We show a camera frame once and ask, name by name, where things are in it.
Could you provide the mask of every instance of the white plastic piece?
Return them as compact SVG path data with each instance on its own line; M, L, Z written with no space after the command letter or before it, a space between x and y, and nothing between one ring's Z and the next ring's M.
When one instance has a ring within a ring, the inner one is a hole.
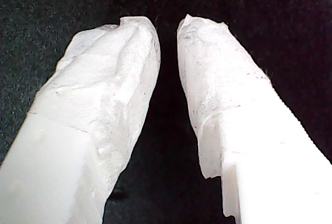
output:
M177 43L201 171L221 176L225 216L332 223L332 165L228 26L187 15Z
M0 168L0 223L101 223L159 66L146 17L76 34Z

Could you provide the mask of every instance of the white object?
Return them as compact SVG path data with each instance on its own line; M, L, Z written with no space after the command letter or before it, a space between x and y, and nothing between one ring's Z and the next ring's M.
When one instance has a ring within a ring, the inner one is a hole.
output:
M178 64L205 178L239 224L332 223L332 165L224 23L186 16Z
M0 223L101 223L159 66L146 17L76 34L0 168Z

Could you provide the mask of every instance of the dark fabric surface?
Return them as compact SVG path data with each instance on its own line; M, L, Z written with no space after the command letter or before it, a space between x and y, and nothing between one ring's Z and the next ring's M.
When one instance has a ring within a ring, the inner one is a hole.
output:
M222 213L220 179L204 180L198 165L176 58L186 13L229 25L332 161L332 0L1 0L0 161L73 35L146 15L160 37L161 70L104 223L234 223Z

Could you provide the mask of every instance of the black background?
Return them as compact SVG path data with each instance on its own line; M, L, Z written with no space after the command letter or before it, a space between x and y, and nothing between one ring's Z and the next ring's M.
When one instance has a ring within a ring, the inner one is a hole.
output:
M176 58L186 13L229 25L332 161L332 0L1 0L0 161L73 35L145 15L157 27L161 69L104 223L234 223L223 216L220 178L204 180L198 165Z

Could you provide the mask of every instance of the black carpet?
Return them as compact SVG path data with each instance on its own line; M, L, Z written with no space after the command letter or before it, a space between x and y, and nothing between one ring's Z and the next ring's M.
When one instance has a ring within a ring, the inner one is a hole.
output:
M229 25L332 161L332 0L0 3L0 161L75 33L118 23L120 16L145 15L157 27L162 51L157 86L118 192L105 206L104 223L234 223L223 216L220 179L204 180L198 165L176 58L176 28L186 13Z

